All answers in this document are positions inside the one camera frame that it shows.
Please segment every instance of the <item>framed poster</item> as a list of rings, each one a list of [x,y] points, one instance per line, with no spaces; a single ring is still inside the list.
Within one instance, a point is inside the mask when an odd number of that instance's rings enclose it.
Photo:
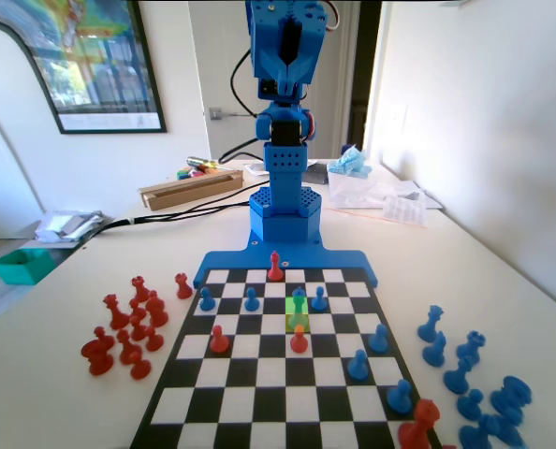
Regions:
[[[0,0],[63,134],[164,133],[139,3]]]

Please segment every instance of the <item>door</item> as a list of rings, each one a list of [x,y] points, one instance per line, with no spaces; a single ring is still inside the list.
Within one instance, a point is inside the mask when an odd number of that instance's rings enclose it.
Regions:
[[[334,2],[341,15],[341,24],[333,33],[326,33],[307,97],[301,102],[315,117],[316,135],[309,142],[310,158],[331,158],[340,153],[346,140],[348,104],[350,101],[353,61],[349,52],[353,8],[351,2]],[[334,17],[327,5],[329,24]],[[244,2],[189,2],[195,52],[208,139],[213,158],[254,138],[255,119],[239,105],[230,91],[230,76],[247,50],[251,40],[247,29]],[[265,109],[269,102],[257,98],[257,80],[253,77],[251,60],[243,62],[235,77],[235,89],[245,105],[254,112]],[[212,120],[210,108],[237,114]],[[262,156],[263,142],[256,142],[244,151]]]

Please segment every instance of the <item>white square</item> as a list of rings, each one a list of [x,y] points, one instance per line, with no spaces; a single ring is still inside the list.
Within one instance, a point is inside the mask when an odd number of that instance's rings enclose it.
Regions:
[[[229,364],[229,358],[204,358],[195,386],[226,386]]]
[[[286,298],[286,284],[280,283],[266,283],[266,292],[264,297],[282,297]]]
[[[220,423],[250,423],[253,421],[254,387],[229,386],[224,389]]]
[[[185,335],[176,358],[203,358],[209,342],[209,335]]]
[[[309,315],[309,329],[312,334],[334,334],[332,315],[329,313],[312,313]]]
[[[224,285],[224,291],[222,292],[222,297],[243,297],[243,295],[244,295],[244,283],[231,282]]]
[[[164,388],[151,424],[182,424],[195,388]]]
[[[261,335],[284,335],[285,333],[284,315],[263,315],[261,317]]]
[[[325,269],[324,270],[325,282],[344,282],[343,272],[339,269]]]
[[[346,282],[346,291],[350,297],[368,297],[370,292],[365,282]]]
[[[360,385],[348,386],[346,393],[349,396],[353,421],[386,421],[387,417],[382,408],[382,401],[375,386]]]
[[[286,447],[286,423],[253,423],[251,449],[277,449]]]
[[[375,334],[375,329],[380,324],[376,313],[356,313],[355,319],[362,334]]]
[[[309,423],[319,421],[317,394],[314,386],[286,388],[286,422]]]
[[[214,326],[221,326],[224,335],[234,335],[237,333],[239,315],[216,315],[213,320]]]
[[[213,447],[217,424],[185,424],[178,440],[179,449]]]
[[[357,349],[364,349],[360,334],[336,334],[336,341],[341,357],[354,357]]]
[[[258,358],[259,336],[236,335],[232,347],[232,358]]]
[[[286,269],[285,270],[286,282],[305,282],[305,271],[302,269]]]
[[[376,385],[396,385],[402,379],[397,359],[394,357],[368,357]]]
[[[283,358],[260,358],[257,361],[257,386],[285,386],[286,360]]]
[[[334,314],[355,313],[351,299],[348,297],[329,297],[328,303],[330,304],[330,311]]]
[[[265,269],[250,269],[247,271],[247,283],[265,283],[268,271]]]
[[[346,385],[343,362],[338,357],[314,358],[315,384],[317,386]]]
[[[347,449],[358,447],[353,423],[323,422],[319,427],[322,432],[322,446]]]

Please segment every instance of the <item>black square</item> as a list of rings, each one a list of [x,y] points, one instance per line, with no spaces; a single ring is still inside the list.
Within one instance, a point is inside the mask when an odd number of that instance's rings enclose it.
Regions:
[[[195,388],[186,414],[186,423],[217,423],[224,388]]]
[[[255,423],[283,423],[286,420],[286,388],[256,388],[253,404]]]
[[[319,423],[286,423],[286,447],[288,449],[320,449],[322,431]]]
[[[357,444],[359,449],[374,449],[376,447],[393,449],[397,435],[390,435],[388,423],[355,423]]]
[[[263,299],[263,312],[265,315],[286,314],[286,299],[282,297],[265,297]]]
[[[353,420],[345,386],[318,386],[317,408],[320,421]]]
[[[338,350],[338,342],[336,335],[333,334],[320,334],[311,335],[312,339],[312,354],[314,357],[340,357],[341,353]]]
[[[181,438],[182,424],[153,424],[137,433],[130,449],[176,449]]]
[[[215,431],[214,448],[249,447],[251,440],[251,424],[218,424]]]
[[[358,334],[359,326],[353,313],[336,313],[332,315],[334,330],[337,334]]]
[[[237,334],[260,334],[262,315],[241,315],[237,324]]]
[[[256,358],[233,358],[230,360],[227,386],[256,386],[256,378]]]
[[[286,357],[286,338],[284,335],[262,335],[259,338],[259,358]]]
[[[286,360],[286,386],[315,385],[312,358],[288,358]]]

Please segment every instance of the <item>red chess piece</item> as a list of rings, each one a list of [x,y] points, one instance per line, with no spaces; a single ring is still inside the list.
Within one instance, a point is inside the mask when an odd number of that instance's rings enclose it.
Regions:
[[[128,324],[130,317],[118,310],[118,300],[115,295],[107,295],[103,302],[106,303],[106,307],[111,311],[110,327],[113,330],[122,329]]]
[[[132,353],[129,357],[130,363],[135,365],[130,370],[130,376],[135,381],[140,381],[144,377],[147,377],[147,374],[151,372],[151,363],[149,360],[142,360],[141,358],[142,353],[139,352]]]
[[[157,351],[164,344],[164,337],[156,334],[155,327],[153,326],[147,326],[147,328],[145,329],[145,335],[149,337],[147,343],[145,344],[145,347],[150,353]]]
[[[281,281],[285,273],[280,269],[280,255],[273,252],[270,256],[271,268],[268,271],[268,279],[270,281]]]
[[[430,449],[427,432],[440,419],[440,412],[429,399],[420,399],[413,413],[414,423],[404,423],[399,427],[401,449]]]
[[[145,287],[145,280],[142,276],[136,276],[132,278],[132,286],[137,289],[137,293],[135,294],[135,298],[138,302],[145,302],[149,297],[149,289]]]
[[[307,339],[305,339],[305,329],[302,325],[295,327],[295,335],[290,339],[290,349],[295,353],[301,354],[307,351]]]
[[[132,344],[130,338],[128,337],[128,332],[122,329],[118,332],[116,336],[118,341],[122,344],[122,352],[120,353],[120,362],[123,365],[130,365],[130,355],[132,353],[142,353],[142,349],[137,344]]]
[[[188,299],[193,295],[193,289],[188,286],[186,279],[184,273],[178,273],[174,278],[174,281],[178,284],[178,292],[176,292],[178,299]]]
[[[215,353],[223,353],[230,346],[228,337],[222,333],[222,327],[216,325],[212,329],[213,337],[210,343],[210,349]]]

